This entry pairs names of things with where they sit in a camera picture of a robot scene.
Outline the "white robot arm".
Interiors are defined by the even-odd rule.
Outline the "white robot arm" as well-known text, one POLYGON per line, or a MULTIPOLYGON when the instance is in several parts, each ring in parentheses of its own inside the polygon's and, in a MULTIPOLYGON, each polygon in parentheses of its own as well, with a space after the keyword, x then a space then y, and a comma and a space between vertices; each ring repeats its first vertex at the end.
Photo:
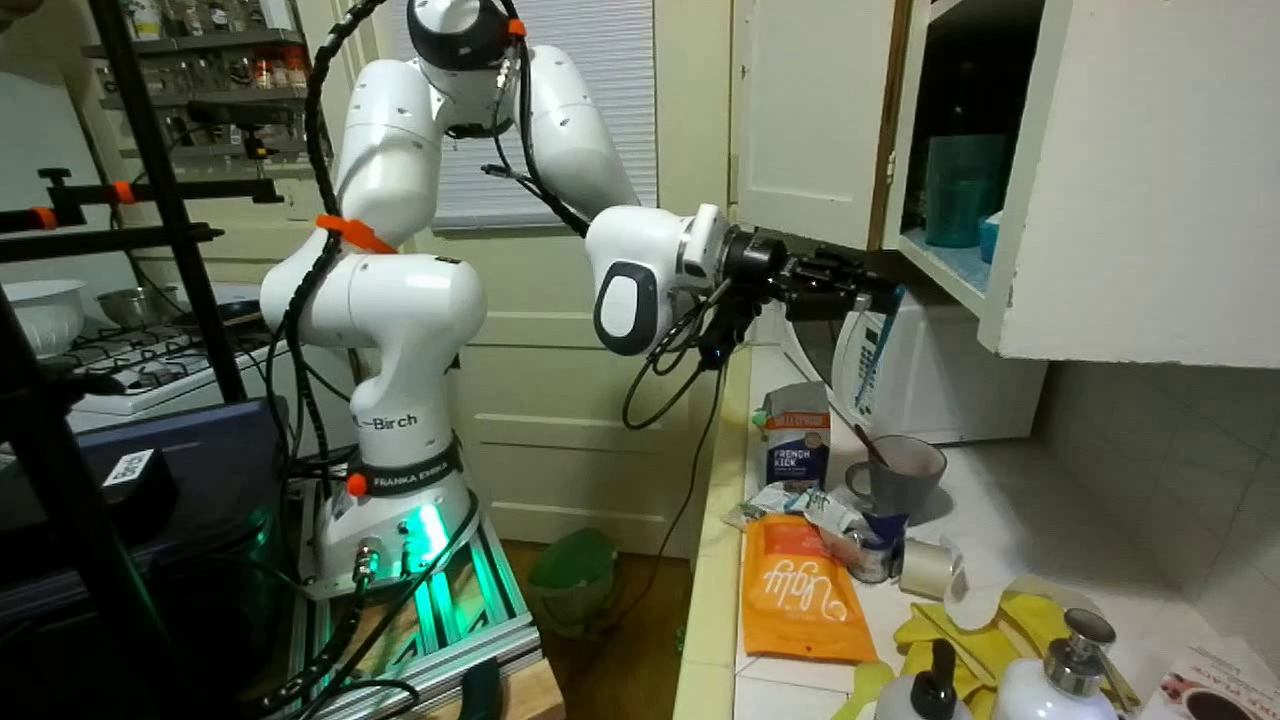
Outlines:
POLYGON ((405 250, 435 222, 447 139, 522 145, 516 180, 581 236, 590 333, 614 356, 692 347, 718 370, 771 301, 839 310, 886 291, 883 277, 800 257, 711 204, 647 210, 573 58, 535 46, 510 0, 410 0, 405 27, 410 52, 359 69, 342 145, 317 162, 324 218, 259 285, 285 344, 378 356, 347 395, 347 478, 320 493, 305 575, 317 599, 406 593, 481 525, 445 374, 483 326, 483 290, 466 263, 405 250))

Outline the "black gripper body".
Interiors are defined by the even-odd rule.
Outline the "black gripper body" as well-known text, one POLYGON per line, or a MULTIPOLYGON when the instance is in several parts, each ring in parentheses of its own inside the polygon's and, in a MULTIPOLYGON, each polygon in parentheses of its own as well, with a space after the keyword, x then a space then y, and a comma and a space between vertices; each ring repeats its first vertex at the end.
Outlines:
POLYGON ((754 318, 769 301, 779 301, 792 318, 839 318, 861 297, 856 277, 825 254, 787 250, 769 234, 728 234, 723 257, 723 306, 754 318))

